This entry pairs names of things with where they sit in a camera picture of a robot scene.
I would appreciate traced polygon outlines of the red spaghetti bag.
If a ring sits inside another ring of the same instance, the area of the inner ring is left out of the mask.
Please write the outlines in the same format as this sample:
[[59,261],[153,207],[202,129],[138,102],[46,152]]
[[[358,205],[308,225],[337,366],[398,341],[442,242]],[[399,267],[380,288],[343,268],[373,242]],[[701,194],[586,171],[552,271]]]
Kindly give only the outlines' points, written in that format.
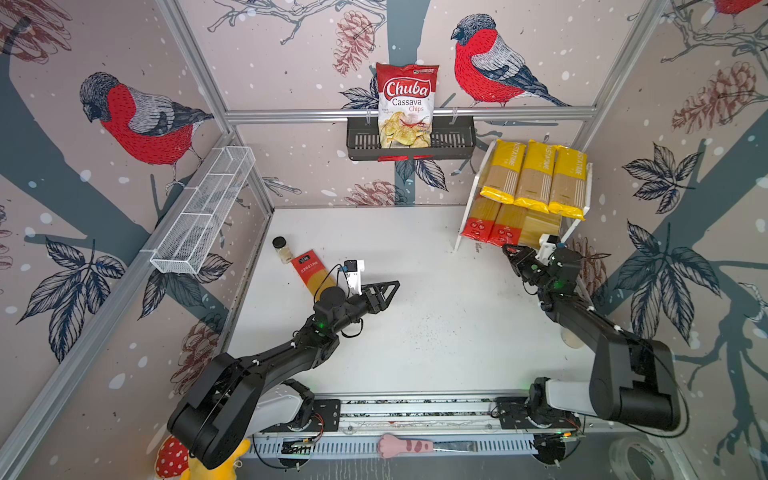
[[475,197],[462,229],[463,237],[487,243],[502,204],[481,195]]
[[494,220],[488,243],[497,247],[519,245],[528,210],[524,207],[502,204]]
[[313,250],[298,255],[291,261],[291,264],[312,294],[314,301],[317,301],[328,288],[336,287],[330,270],[325,267]]

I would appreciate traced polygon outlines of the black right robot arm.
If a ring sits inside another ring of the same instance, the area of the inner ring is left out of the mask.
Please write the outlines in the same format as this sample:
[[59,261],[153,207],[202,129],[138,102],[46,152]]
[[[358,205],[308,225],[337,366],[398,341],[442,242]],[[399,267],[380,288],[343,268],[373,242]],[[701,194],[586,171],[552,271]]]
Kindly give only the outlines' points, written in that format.
[[546,316],[594,353],[584,388],[544,381],[546,404],[632,427],[676,430],[683,412],[670,349],[624,330],[576,293],[583,255],[563,245],[546,255],[522,245],[501,250],[514,273],[536,288]]

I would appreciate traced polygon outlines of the yellow pasta bag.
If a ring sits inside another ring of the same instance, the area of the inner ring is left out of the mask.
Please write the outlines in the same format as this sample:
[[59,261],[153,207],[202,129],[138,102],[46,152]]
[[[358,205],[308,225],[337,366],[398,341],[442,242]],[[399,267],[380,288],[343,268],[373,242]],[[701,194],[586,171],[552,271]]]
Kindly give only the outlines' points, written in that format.
[[553,145],[530,140],[522,163],[513,204],[548,213],[556,159]]
[[511,205],[521,175],[526,145],[519,142],[497,140],[490,165],[481,177],[480,195],[489,200]]
[[556,152],[548,210],[555,215],[583,221],[587,194],[587,155],[565,146],[558,146]]

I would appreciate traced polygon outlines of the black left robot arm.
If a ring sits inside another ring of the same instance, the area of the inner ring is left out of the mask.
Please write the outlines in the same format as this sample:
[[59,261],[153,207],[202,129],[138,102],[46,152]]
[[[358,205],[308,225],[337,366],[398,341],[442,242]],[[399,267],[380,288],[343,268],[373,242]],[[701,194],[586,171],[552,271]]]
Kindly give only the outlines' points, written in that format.
[[398,281],[367,284],[355,295],[328,288],[290,340],[251,356],[217,355],[171,414],[169,432],[206,468],[219,467],[246,437],[262,394],[328,360],[340,343],[339,333],[386,310],[399,287]]

